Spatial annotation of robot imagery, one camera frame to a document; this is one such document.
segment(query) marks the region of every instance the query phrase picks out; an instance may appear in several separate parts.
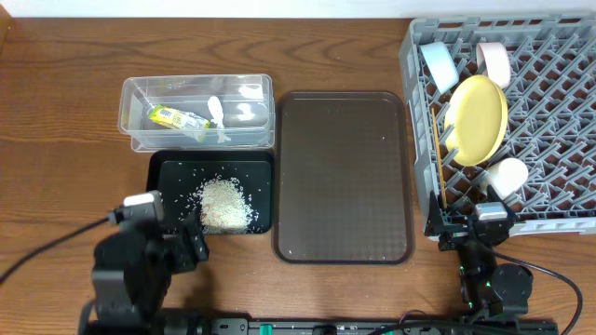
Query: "plate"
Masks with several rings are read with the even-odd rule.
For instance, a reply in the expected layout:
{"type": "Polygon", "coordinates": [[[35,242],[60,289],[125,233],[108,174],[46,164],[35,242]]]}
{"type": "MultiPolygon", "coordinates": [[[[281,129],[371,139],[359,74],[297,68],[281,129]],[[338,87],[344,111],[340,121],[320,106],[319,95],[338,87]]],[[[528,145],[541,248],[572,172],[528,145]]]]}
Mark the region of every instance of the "plate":
{"type": "Polygon", "coordinates": [[[458,148],[454,160],[471,167],[490,158],[507,130],[508,107],[503,90],[484,75],[473,75],[456,90],[445,114],[444,128],[454,125],[447,150],[458,148]]]}

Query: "dish rack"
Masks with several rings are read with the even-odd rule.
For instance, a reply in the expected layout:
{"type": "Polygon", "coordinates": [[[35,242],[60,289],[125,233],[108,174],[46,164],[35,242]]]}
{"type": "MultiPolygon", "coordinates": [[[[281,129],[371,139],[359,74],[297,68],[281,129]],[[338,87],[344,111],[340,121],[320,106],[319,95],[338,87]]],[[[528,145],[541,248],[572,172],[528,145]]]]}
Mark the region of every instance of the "dish rack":
{"type": "Polygon", "coordinates": [[[401,79],[410,108],[416,151],[414,173],[423,218],[430,192],[440,194],[437,154],[442,157],[447,222],[465,221],[482,201],[480,181],[489,165],[516,157],[528,181],[505,202],[520,222],[511,235],[596,234],[596,17],[533,15],[413,20],[400,48],[401,79]],[[420,45],[442,41],[460,83],[476,74],[476,44],[500,42],[509,55],[508,128],[497,152],[483,164],[462,167],[447,152],[454,130],[443,128],[455,87],[436,89],[420,45]],[[430,110],[437,116],[436,153],[430,110]]]}

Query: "yellow and green package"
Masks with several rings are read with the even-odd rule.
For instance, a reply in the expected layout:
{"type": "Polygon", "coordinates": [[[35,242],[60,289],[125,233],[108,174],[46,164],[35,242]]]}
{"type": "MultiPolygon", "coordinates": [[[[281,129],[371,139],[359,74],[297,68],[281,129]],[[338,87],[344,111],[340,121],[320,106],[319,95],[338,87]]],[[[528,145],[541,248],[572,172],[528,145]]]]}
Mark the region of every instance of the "yellow and green package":
{"type": "Polygon", "coordinates": [[[196,114],[179,111],[174,108],[157,105],[154,110],[149,113],[149,119],[163,127],[180,130],[198,130],[193,132],[191,136],[197,141],[203,141],[205,132],[203,129],[208,129],[211,121],[202,118],[196,114]]]}

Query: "pile of rice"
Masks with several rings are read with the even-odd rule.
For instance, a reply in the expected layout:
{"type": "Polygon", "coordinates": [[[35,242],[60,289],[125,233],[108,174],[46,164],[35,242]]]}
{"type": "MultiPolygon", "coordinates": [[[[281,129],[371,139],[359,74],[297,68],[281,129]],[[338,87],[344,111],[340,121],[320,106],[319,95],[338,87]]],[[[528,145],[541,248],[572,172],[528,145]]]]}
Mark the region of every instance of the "pile of rice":
{"type": "Polygon", "coordinates": [[[217,176],[201,183],[196,195],[201,206],[201,222],[205,227],[203,233],[246,233],[249,223],[259,214],[246,202],[242,191],[237,178],[222,180],[222,176],[217,176]]]}

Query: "transparent bin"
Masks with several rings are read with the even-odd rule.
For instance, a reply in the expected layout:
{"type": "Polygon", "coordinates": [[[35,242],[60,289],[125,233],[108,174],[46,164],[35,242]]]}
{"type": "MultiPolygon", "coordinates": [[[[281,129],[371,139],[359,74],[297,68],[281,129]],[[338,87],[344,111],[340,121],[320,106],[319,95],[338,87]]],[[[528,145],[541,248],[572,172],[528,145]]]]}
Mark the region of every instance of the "transparent bin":
{"type": "Polygon", "coordinates": [[[176,75],[129,78],[122,87],[118,129],[136,152],[162,149],[270,148],[275,141],[275,103],[266,74],[176,75]],[[217,97],[224,129],[196,132],[160,126],[149,119],[157,105],[212,120],[207,101],[217,97]],[[229,138],[221,141],[218,131],[229,138]]]}

